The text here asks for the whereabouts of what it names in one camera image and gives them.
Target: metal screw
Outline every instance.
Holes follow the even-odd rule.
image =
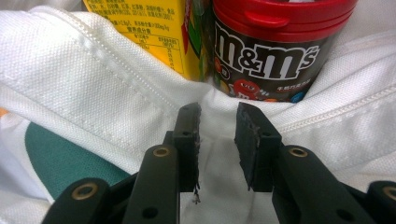
[[[91,198],[91,196],[93,196],[97,190],[98,186],[95,183],[86,183],[73,190],[72,198],[75,200],[85,200]]]
[[[159,147],[154,149],[153,154],[156,157],[165,157],[169,155],[169,149],[166,147]]]
[[[386,187],[382,188],[382,190],[393,201],[396,201],[396,187],[386,186]]]
[[[291,155],[295,156],[295,157],[306,157],[306,156],[308,156],[308,153],[305,150],[303,150],[301,148],[298,148],[298,147],[294,147],[294,148],[289,149],[289,153]]]

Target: white fabric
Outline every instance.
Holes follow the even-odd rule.
[[[248,102],[269,117],[285,144],[310,148],[341,181],[361,190],[371,181],[396,181],[394,8],[393,0],[359,1],[300,103]],[[177,110],[198,102],[202,202],[183,194],[181,223],[277,223],[270,195],[248,192],[239,167],[233,135],[240,99],[184,80],[91,13],[1,11],[0,52],[0,106],[129,173],[173,130]],[[51,202],[10,140],[2,138]],[[0,194],[4,223],[35,223],[49,205],[22,192],[0,188]],[[34,206],[26,211],[20,203]]]

